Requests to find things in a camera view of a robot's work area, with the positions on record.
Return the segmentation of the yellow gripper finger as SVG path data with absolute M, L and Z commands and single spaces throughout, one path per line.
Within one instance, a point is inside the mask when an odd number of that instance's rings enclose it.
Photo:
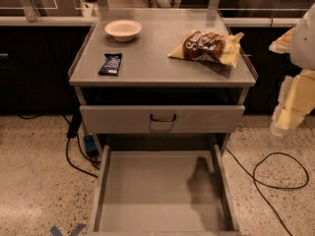
M 303 70 L 294 78 L 286 76 L 281 85 L 270 131 L 275 136 L 284 137 L 295 130 L 314 109 L 315 71 Z
M 269 50 L 279 54 L 289 53 L 291 50 L 291 39 L 293 33 L 294 28 L 289 29 L 286 33 L 271 43 Z

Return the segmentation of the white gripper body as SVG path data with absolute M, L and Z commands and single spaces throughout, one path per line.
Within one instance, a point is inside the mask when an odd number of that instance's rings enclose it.
M 315 4 L 295 27 L 291 38 L 290 60 L 301 69 L 315 70 Z

